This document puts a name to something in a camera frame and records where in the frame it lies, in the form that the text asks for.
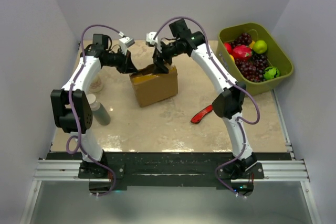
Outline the brown cardboard express box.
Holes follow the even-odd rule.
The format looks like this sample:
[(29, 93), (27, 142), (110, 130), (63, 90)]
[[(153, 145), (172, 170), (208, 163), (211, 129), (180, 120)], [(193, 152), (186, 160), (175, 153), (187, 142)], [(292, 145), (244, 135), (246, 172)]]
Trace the brown cardboard express box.
[(168, 73), (154, 73), (150, 64), (138, 73), (130, 74), (130, 81), (140, 107), (163, 101), (178, 94), (178, 73), (174, 65), (168, 65)]

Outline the red black utility knife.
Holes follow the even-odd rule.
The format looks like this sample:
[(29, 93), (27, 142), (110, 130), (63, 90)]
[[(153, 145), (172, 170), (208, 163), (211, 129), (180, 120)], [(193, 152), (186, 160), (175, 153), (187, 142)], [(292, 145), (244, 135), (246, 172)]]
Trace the red black utility knife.
[(201, 120), (207, 116), (209, 113), (213, 111), (213, 106), (209, 105), (202, 109), (201, 111), (197, 112), (190, 120), (192, 124), (199, 124)]

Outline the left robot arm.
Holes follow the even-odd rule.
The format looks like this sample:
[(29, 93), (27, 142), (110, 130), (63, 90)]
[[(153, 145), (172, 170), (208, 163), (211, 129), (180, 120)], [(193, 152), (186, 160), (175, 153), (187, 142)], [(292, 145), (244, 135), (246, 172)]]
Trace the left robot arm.
[(80, 54), (71, 78), (61, 89), (54, 89), (50, 94), (56, 127), (77, 142), (75, 149), (67, 149), (67, 152), (74, 154), (81, 151), (82, 159), (92, 163), (90, 171), (97, 178), (108, 174), (109, 165), (101, 160), (103, 150), (90, 129), (93, 113), (87, 98), (89, 87), (102, 67), (115, 67), (125, 74), (137, 72), (129, 51), (129, 47), (134, 45), (134, 39), (121, 37), (117, 51), (112, 51), (111, 44), (108, 35), (94, 34), (92, 43)]

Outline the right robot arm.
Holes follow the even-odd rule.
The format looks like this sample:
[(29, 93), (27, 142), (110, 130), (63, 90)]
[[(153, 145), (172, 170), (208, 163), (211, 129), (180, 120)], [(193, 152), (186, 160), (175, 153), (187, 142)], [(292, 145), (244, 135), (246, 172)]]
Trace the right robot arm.
[(161, 42), (158, 31), (146, 35), (146, 44), (155, 47), (155, 70), (158, 73), (167, 73), (166, 64), (172, 64), (173, 57), (181, 54), (187, 54), (201, 67), (218, 94), (212, 102), (212, 108), (223, 120), (232, 144), (233, 159), (219, 165), (218, 169), (239, 178), (246, 178), (257, 163), (244, 129), (244, 123), (249, 121), (242, 115), (244, 98), (250, 94), (246, 85), (237, 81), (217, 59), (210, 48), (205, 30), (201, 28), (198, 32), (191, 32), (186, 24), (187, 20), (188, 17), (178, 16), (165, 22), (173, 35), (173, 41), (168, 44)]

